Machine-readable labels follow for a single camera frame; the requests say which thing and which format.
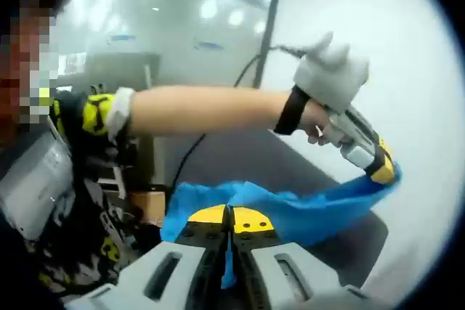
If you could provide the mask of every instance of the human hand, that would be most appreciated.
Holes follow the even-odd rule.
[[[323,129],[329,124],[329,115],[326,110],[317,102],[310,100],[306,105],[299,128],[304,130],[308,136],[308,142],[325,145],[329,143],[323,136]]]

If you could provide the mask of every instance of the person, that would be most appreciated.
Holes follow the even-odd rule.
[[[58,309],[60,303],[42,285],[66,301],[102,282],[114,282],[124,267],[120,263],[124,251],[116,242],[121,231],[111,231],[102,222],[105,216],[116,225],[108,203],[97,204],[92,199],[89,185],[95,188],[95,178],[86,169],[87,158],[108,159],[109,150],[123,149],[130,136],[273,129],[290,92],[213,86],[157,86],[146,91],[122,87],[115,94],[90,96],[57,92],[49,118],[40,115],[39,120],[64,145],[63,154],[69,152],[71,184],[56,202],[51,197],[53,207],[42,226],[32,222],[38,233],[31,237],[18,226],[7,205],[10,192],[4,188],[11,186],[1,183],[11,181],[12,167],[28,149],[23,140],[34,129],[33,117],[37,116],[31,111],[35,103],[43,102],[29,95],[34,91],[31,72],[36,70],[39,46],[55,11],[46,1],[27,0],[16,13],[10,14],[8,26],[3,27],[2,38],[8,40],[2,40],[0,52],[0,251],[6,264],[2,276],[10,286],[29,293],[16,298],[17,305],[33,301]],[[328,122],[325,109],[310,100],[299,128],[307,132],[310,143],[323,145],[326,140],[318,129]],[[19,154],[11,151],[18,147]],[[31,197],[38,194],[28,193]]]

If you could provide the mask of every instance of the black wrist strap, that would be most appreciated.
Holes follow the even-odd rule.
[[[309,99],[305,92],[294,85],[273,131],[277,134],[292,134],[299,127],[300,118]]]

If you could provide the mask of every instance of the black cable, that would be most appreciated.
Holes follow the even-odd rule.
[[[275,50],[281,50],[283,52],[286,52],[288,54],[291,54],[292,56],[295,56],[297,58],[302,57],[305,54],[305,51],[302,49],[294,49],[288,46],[273,46],[270,47],[267,50],[267,54],[270,51],[275,51]],[[234,83],[234,87],[238,87],[242,79],[244,78],[245,74],[247,71],[250,69],[250,67],[261,57],[261,54],[256,54],[250,61],[248,61],[247,65],[242,69],[242,72],[240,72],[238,79]],[[177,184],[177,181],[179,179],[179,175],[181,174],[182,168],[186,164],[187,159],[189,156],[193,153],[193,151],[198,147],[198,145],[205,139],[206,134],[202,134],[195,142],[192,144],[192,146],[189,148],[189,150],[185,153],[184,157],[181,159],[181,163],[179,163],[179,166],[177,168],[176,174],[174,175],[173,182],[171,184],[171,188],[174,190]]]

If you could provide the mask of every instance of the blue cloth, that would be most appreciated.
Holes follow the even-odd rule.
[[[270,219],[282,241],[309,246],[367,214],[371,206],[397,186],[401,180],[398,166],[396,172],[395,183],[388,186],[361,176],[306,197],[298,197],[292,192],[275,194],[249,182],[225,183],[214,188],[182,183],[171,197],[168,213],[163,220],[161,238],[175,241],[195,212],[226,203],[232,207],[243,206],[263,213]],[[235,283],[232,259],[229,247],[222,288]]]

